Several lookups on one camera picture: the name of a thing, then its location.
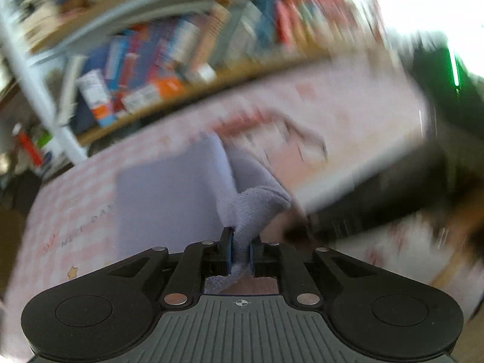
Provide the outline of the red tassel ornament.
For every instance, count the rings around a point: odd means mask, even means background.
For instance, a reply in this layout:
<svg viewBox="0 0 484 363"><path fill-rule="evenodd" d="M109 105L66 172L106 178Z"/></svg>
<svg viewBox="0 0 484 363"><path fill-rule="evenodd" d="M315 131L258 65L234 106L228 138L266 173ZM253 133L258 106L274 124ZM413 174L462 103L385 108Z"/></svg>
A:
<svg viewBox="0 0 484 363"><path fill-rule="evenodd" d="M12 130L12 134L16 138L17 142L24 149L24 151L28 154L34 166L40 167L41 165L43 165L43 158L41 156L41 153L38 151L38 149L29 138L29 136L26 134L26 132L23 130L21 123L15 124Z"/></svg>

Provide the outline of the white blue orange box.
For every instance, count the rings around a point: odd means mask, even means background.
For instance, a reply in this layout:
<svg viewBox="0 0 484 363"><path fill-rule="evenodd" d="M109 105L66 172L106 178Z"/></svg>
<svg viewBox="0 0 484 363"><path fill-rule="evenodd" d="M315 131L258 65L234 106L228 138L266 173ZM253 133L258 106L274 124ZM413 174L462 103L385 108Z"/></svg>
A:
<svg viewBox="0 0 484 363"><path fill-rule="evenodd" d="M86 102L94 119L101 127L106 127L116 121L104 77L100 69L95 69L82 75L76 81L84 101Z"/></svg>

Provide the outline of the row of leaning books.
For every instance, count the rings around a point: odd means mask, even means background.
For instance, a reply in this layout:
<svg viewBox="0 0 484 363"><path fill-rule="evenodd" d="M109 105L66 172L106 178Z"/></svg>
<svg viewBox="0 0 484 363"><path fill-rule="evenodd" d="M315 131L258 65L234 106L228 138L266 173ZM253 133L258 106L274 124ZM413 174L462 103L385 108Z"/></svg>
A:
<svg viewBox="0 0 484 363"><path fill-rule="evenodd" d="M200 85L242 61L360 44L370 21L368 0L144 0L106 11L59 43L67 67L57 122L76 134L100 126L76 83L91 70L101 70L118 120L130 114L122 98L150 80Z"/></svg>

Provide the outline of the pink checkered cartoon tablecloth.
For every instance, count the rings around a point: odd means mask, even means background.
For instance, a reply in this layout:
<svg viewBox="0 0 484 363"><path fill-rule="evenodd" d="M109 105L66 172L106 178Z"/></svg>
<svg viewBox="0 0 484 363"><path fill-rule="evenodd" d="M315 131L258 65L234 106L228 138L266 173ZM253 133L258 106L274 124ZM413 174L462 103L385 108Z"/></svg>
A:
<svg viewBox="0 0 484 363"><path fill-rule="evenodd" d="M322 308L293 308L250 271L165 308L166 247L120 258L116 179L202 137L247 151L310 212L423 137L423 96L364 56L318 62L183 109L44 186L5 294L6 362L449 362L453 297L331 248L301 254Z"/></svg>

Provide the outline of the purple and mauve sweater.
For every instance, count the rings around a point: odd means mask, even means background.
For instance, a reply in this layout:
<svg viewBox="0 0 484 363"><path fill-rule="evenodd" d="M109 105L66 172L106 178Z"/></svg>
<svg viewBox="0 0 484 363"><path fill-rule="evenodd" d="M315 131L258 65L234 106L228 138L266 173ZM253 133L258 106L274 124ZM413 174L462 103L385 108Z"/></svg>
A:
<svg viewBox="0 0 484 363"><path fill-rule="evenodd" d="M254 156L209 134L117 176L117 254L131 257L156 246L183 252L189 244L217 241L229 227L231 274L205 283L207 293L219 293L247 273L250 243L291 206L291 195Z"/></svg>

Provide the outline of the white and wood bookshelf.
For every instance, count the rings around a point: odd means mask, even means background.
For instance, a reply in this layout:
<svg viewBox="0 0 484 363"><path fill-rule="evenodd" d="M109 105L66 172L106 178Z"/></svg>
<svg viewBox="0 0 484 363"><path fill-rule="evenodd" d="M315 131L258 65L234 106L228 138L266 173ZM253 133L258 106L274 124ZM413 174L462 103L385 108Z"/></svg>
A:
<svg viewBox="0 0 484 363"><path fill-rule="evenodd" d="M144 117L385 37L377 0L1 0L7 65L72 164Z"/></svg>

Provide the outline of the white orange flat box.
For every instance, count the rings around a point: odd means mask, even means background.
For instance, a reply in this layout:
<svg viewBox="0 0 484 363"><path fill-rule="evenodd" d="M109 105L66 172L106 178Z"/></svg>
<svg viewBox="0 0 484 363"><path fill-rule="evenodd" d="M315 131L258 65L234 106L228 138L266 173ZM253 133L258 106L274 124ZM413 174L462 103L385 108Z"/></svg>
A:
<svg viewBox="0 0 484 363"><path fill-rule="evenodd" d="M127 112L134 113L146 106L162 103L183 91L183 83L176 76L156 78L125 95L122 103Z"/></svg>

